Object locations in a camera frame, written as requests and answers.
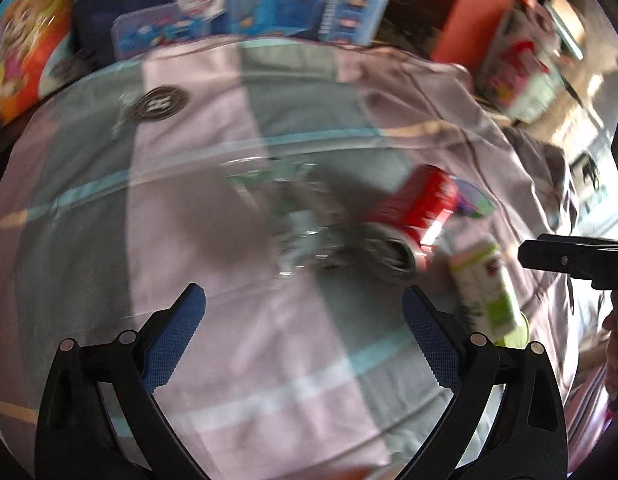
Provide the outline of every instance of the plaid fabric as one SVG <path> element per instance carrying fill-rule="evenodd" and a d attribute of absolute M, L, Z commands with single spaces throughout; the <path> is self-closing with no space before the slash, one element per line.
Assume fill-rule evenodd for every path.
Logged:
<path fill-rule="evenodd" d="M 162 85 L 189 93 L 184 110 L 128 122 L 128 105 Z M 356 265 L 272 280 L 266 226 L 218 168 L 246 156 L 315 162 L 354 219 L 424 162 L 485 190 L 495 215 L 452 218 L 420 285 L 455 312 L 445 252 L 495 236 L 565 399 L 577 360 L 566 281 L 515 256 L 569 224 L 568 170 L 511 135 L 517 151 L 464 72 L 388 48 L 210 38 L 79 81 L 35 115 L 0 186 L 0 426 L 12 452 L 31 468 L 61 339 L 112 340 L 190 282 L 206 291 L 206 317 L 155 396 L 212 478 L 319 478 L 422 444 L 450 392 L 402 319 L 402 288 Z"/>

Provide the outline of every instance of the blue textured pad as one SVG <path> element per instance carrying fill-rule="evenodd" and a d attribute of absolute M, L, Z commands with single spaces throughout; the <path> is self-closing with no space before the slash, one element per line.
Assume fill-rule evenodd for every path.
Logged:
<path fill-rule="evenodd" d="M 142 383 L 150 394 L 169 382 L 186 346 L 196 332 L 206 306 L 204 289 L 189 285 L 178 298 L 176 313 L 144 355 Z"/>
<path fill-rule="evenodd" d="M 402 295 L 404 319 L 440 386 L 456 394 L 461 386 L 460 354 L 438 323 L 434 308 L 411 287 Z"/>

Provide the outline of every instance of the human hand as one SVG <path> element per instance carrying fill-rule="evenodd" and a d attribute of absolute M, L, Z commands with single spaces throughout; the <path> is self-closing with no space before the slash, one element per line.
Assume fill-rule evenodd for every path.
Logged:
<path fill-rule="evenodd" d="M 610 330 L 609 342 L 606 346 L 606 379 L 604 386 L 609 393 L 611 400 L 615 400 L 618 395 L 618 334 L 617 319 L 615 310 L 609 314 L 602 322 L 602 328 Z"/>

